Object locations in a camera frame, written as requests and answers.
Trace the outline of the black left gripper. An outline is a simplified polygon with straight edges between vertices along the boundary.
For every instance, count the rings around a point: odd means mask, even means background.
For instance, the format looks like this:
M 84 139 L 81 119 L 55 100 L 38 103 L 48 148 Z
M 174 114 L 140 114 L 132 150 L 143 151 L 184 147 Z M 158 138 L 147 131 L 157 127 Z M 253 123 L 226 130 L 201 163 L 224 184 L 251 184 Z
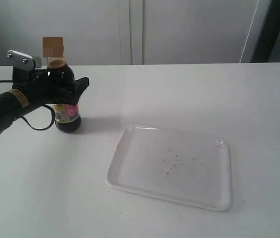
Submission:
M 66 67 L 47 67 L 26 71 L 17 67 L 12 71 L 11 105 L 40 107 L 44 104 L 78 104 L 89 86 L 89 78 L 66 81 Z

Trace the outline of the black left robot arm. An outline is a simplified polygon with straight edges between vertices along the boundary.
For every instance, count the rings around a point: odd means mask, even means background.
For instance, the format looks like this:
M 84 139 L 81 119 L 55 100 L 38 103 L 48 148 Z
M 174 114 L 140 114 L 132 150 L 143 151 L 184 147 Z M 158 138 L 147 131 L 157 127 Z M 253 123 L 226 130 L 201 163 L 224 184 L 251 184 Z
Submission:
M 60 69 L 13 68 L 12 89 L 0 94 L 0 134 L 18 119 L 44 107 L 51 112 L 51 123 L 56 113 L 51 104 L 76 105 L 89 86 L 88 77 L 75 80 L 69 66 Z

